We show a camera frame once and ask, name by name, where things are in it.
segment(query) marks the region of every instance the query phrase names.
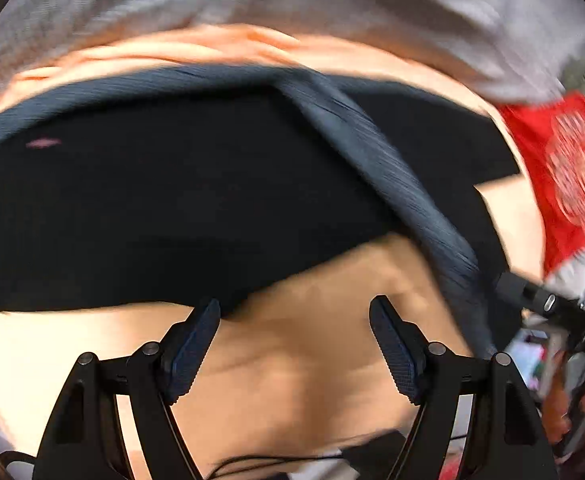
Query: textured grip pad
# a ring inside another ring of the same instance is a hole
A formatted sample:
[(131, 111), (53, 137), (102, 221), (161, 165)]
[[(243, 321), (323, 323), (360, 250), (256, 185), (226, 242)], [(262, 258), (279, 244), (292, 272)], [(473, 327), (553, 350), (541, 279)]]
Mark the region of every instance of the textured grip pad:
[(159, 384), (169, 405), (190, 391), (221, 320), (219, 301), (195, 309), (188, 319), (170, 327), (161, 342)]
[[(425, 356), (420, 348), (415, 348), (415, 341), (408, 342), (402, 339), (397, 331), (398, 323), (409, 325), (399, 317), (386, 296), (377, 296), (372, 300), (370, 327), (390, 374), (399, 392), (408, 397), (413, 404), (419, 404), (423, 392), (419, 387), (418, 378), (425, 366)], [(427, 344), (427, 341), (423, 338), (417, 341), (417, 344)]]

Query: screw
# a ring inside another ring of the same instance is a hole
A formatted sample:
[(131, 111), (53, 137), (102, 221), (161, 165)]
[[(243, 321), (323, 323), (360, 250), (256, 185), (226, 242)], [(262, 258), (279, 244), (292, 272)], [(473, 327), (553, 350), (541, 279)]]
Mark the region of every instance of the screw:
[(508, 354), (504, 354), (503, 352), (499, 352), (495, 356), (495, 361), (497, 361), (501, 366), (508, 366), (510, 363), (512, 363), (510, 356)]
[(146, 343), (143, 348), (141, 349), (142, 352), (144, 352), (144, 354), (146, 355), (154, 355), (157, 352), (159, 352), (159, 343), (155, 342), (155, 341), (151, 341), (149, 343)]
[(444, 355), (446, 348), (441, 343), (434, 342), (428, 345), (428, 351), (433, 355)]
[(79, 356), (77, 362), (79, 362), (80, 365), (87, 365), (90, 361), (92, 361), (92, 357), (92, 352), (84, 352)]
[(547, 297), (546, 304), (543, 306), (543, 310), (545, 312), (549, 312), (550, 309), (552, 308), (552, 306), (555, 304), (556, 300), (557, 300), (557, 297), (554, 294), (550, 294)]

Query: red fabric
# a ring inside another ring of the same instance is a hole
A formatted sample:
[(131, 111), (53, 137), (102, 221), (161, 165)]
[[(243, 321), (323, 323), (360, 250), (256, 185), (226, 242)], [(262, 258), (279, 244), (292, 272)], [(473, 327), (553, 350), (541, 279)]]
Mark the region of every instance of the red fabric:
[(446, 459), (439, 473), (439, 480), (455, 480), (459, 475), (461, 466), (461, 455), (454, 455)]
[(585, 247), (585, 97), (500, 107), (526, 163), (546, 232), (544, 273)]

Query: pink mark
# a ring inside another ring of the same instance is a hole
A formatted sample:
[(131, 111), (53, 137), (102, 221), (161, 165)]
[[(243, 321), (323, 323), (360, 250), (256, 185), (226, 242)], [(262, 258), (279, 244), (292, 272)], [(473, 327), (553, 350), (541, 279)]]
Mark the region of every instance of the pink mark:
[(42, 148), (50, 148), (51, 146), (57, 146), (61, 144), (59, 139), (47, 139), (46, 137), (42, 137), (41, 139), (31, 140), (26, 144), (26, 148), (37, 148), (38, 150)]

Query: hand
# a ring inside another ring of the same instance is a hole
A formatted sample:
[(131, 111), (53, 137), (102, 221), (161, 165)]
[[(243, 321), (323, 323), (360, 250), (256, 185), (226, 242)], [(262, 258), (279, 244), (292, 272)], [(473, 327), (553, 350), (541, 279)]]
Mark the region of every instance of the hand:
[[(546, 430), (546, 436), (550, 444), (556, 444), (570, 431), (570, 420), (567, 417), (570, 398), (563, 389), (565, 382), (562, 365), (563, 352), (557, 354), (555, 362), (561, 365), (557, 368), (552, 378), (550, 391), (541, 408), (541, 422), (543, 423), (543, 428)], [(581, 409), (585, 413), (585, 395), (581, 399)]]

